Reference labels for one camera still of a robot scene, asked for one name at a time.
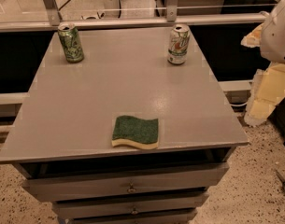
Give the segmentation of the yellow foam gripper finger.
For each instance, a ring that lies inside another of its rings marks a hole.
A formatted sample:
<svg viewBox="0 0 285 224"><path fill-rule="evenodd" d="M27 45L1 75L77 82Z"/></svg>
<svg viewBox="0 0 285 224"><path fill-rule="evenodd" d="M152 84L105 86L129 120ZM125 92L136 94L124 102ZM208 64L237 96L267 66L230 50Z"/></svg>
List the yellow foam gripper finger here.
<svg viewBox="0 0 285 224"><path fill-rule="evenodd" d="M258 69L252 80L244 121L249 126L261 125L284 98L285 64L270 63L265 71Z"/></svg>
<svg viewBox="0 0 285 224"><path fill-rule="evenodd" d="M241 45L247 48L256 48L261 45L261 32L263 25L255 27L250 33L243 37Z"/></svg>

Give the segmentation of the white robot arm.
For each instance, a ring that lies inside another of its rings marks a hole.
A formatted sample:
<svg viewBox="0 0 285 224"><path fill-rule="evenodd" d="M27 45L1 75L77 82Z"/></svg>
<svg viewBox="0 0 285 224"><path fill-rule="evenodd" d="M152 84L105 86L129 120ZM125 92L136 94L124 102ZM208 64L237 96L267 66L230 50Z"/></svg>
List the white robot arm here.
<svg viewBox="0 0 285 224"><path fill-rule="evenodd" d="M249 126L264 123L285 98L285 0L280 0L265 20L248 35L241 45L260 48L270 61L265 71L258 69L253 77L244 121Z"/></svg>

